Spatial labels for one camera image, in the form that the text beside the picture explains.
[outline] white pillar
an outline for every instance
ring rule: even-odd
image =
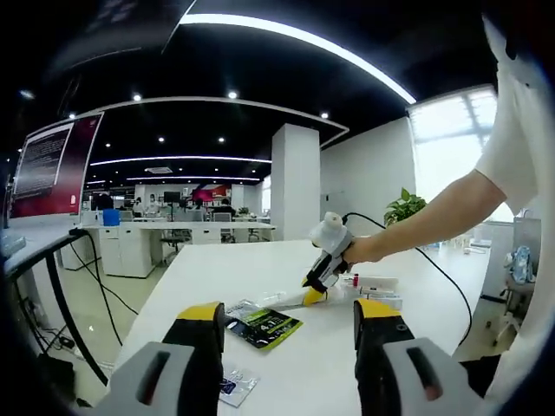
[[[320,221],[318,131],[283,125],[271,141],[271,222],[277,240],[307,238]]]
[[[232,184],[232,207],[235,210],[245,206],[245,188],[242,185]]]

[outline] green package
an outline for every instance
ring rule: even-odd
[[[225,312],[225,326],[257,349],[271,350],[293,334],[301,321],[273,309],[241,301]]]

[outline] blue container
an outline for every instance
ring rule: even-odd
[[[120,224],[119,210],[102,210],[102,221],[104,226],[110,227]]]

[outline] human arm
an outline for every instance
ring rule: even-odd
[[[385,256],[459,236],[488,218],[506,195],[477,170],[455,180],[426,207],[372,237],[359,237],[345,251],[347,263]]]

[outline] floor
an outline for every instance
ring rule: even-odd
[[[128,279],[105,276],[101,273],[101,280],[123,298],[129,306],[140,311],[165,269],[165,267],[154,269],[147,279]],[[109,377],[120,346],[110,325],[98,284],[85,269],[63,270],[61,277],[69,307],[83,339],[91,354]],[[115,326],[121,339],[124,340],[134,322],[135,315],[113,295],[107,293],[107,297],[113,311]],[[493,347],[495,323],[492,328],[486,328],[487,321],[496,322],[496,318],[503,312],[503,304],[480,300],[474,312],[471,332],[464,344],[455,352],[454,358],[458,361],[476,360],[484,355],[500,354],[507,350],[513,341],[514,334],[510,333],[500,340],[496,347]],[[98,403],[105,394],[106,388],[99,382],[88,364],[79,358],[79,354],[67,349],[52,349],[51,355],[74,364],[77,397],[86,400],[92,406]]]

